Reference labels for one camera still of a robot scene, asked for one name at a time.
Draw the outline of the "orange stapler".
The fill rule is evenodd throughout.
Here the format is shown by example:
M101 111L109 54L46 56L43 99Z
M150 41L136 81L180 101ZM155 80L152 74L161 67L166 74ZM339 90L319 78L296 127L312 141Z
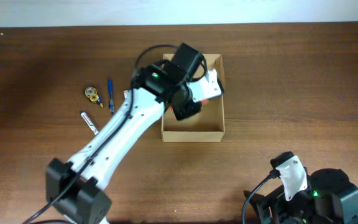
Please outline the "orange stapler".
M205 104L205 103L207 103L208 102L208 100L207 99L205 99L205 100L201 100L200 101L200 103L203 105L203 104ZM170 107L170 110L172 111L172 113L174 112L174 110L173 110L173 107L171 106Z

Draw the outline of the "brown cardboard box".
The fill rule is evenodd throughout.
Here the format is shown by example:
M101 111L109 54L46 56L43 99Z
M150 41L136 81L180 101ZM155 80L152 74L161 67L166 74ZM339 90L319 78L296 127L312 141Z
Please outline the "brown cardboard box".
M209 69L215 68L223 87L225 82L221 54L206 54ZM162 117L164 142L220 142L225 133L223 96L208 100L201 111L181 121L169 109Z

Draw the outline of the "white blue staples box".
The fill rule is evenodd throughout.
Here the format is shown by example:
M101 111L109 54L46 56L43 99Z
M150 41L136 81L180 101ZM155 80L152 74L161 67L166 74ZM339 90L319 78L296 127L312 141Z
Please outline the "white blue staples box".
M124 90L123 94L124 94L124 98L126 99L129 96L130 91L129 90Z

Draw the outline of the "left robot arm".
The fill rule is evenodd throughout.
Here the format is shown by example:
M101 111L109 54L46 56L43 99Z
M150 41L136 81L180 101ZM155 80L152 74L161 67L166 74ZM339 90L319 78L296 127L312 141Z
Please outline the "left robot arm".
M168 109L181 121L201 111L202 102L224 88L205 56L182 43L171 59L134 66L122 106L103 129L67 162L46 168L46 198L68 223L106 223L112 201L104 193L131 147Z

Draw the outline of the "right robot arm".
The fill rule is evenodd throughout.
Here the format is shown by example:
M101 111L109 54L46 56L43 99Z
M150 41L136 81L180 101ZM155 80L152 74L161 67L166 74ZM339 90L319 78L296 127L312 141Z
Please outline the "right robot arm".
M289 201L282 185L266 196L256 193L270 179L269 175L253 191L244 191L242 223L251 205L258 223L358 224L358 187L343 170L320 169L308 174L306 189Z

